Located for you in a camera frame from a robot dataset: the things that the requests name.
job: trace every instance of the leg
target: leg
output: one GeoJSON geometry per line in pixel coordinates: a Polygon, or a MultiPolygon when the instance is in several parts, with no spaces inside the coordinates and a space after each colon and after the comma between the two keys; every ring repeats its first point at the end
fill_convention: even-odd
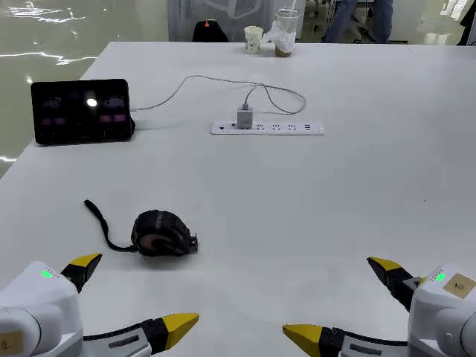
{"type": "Polygon", "coordinates": [[[392,33],[393,0],[375,0],[373,3],[373,32],[377,43],[390,43],[392,33]]]}
{"type": "Polygon", "coordinates": [[[356,10],[357,0],[342,0],[338,6],[337,12],[332,19],[332,23],[327,29],[324,42],[336,43],[344,31],[349,27],[350,19],[356,10]]]}

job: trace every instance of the black tape measure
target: black tape measure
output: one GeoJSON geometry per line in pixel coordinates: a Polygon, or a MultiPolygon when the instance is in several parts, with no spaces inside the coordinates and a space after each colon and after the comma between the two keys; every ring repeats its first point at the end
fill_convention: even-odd
{"type": "Polygon", "coordinates": [[[88,199],[84,204],[99,220],[107,245],[115,251],[138,251],[148,257],[161,255],[180,257],[198,251],[196,236],[190,234],[190,230],[180,218],[165,210],[149,210],[142,213],[134,222],[132,245],[119,247],[109,239],[109,227],[96,205],[88,199]]]}

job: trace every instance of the power outlet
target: power outlet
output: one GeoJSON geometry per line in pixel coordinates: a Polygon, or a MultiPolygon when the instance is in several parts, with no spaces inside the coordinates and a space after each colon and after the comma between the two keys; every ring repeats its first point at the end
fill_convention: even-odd
{"type": "Polygon", "coordinates": [[[210,132],[215,135],[325,135],[319,122],[254,122],[251,129],[238,129],[236,122],[215,121],[210,132]]]}

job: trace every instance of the plastic cup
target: plastic cup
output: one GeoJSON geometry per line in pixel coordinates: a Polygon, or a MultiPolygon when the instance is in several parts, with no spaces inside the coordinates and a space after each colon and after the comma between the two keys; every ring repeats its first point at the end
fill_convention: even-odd
{"type": "Polygon", "coordinates": [[[247,54],[258,54],[260,52],[260,42],[263,38],[263,29],[257,26],[245,28],[245,50],[247,54]]]}
{"type": "Polygon", "coordinates": [[[274,13],[276,19],[276,25],[289,35],[292,45],[288,48],[279,48],[276,46],[276,56],[289,57],[292,54],[292,48],[296,42],[296,30],[298,29],[298,22],[300,18],[300,12],[293,9],[290,6],[279,7],[274,13]]]}

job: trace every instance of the white table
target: white table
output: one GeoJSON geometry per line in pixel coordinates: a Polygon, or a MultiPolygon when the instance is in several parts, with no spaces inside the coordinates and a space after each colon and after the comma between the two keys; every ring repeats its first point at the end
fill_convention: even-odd
{"type": "MultiPolygon", "coordinates": [[[[167,356],[302,356],[284,323],[405,338],[408,314],[365,258],[414,274],[445,261],[476,271],[476,50],[299,45],[289,59],[271,54],[111,43],[84,79],[126,78],[133,106],[165,98],[188,74],[250,79],[304,93],[299,118],[321,120],[327,136],[212,136],[210,122],[232,118],[245,89],[192,80],[136,115],[149,129],[128,143],[31,144],[0,181],[0,286],[31,260],[60,270],[103,252],[81,293],[85,333],[199,312],[167,356]],[[129,243],[139,213],[159,208],[198,233],[200,251],[179,260],[110,251],[85,198],[118,244],[129,243]]],[[[261,94],[251,105],[268,108],[261,94]]]]}

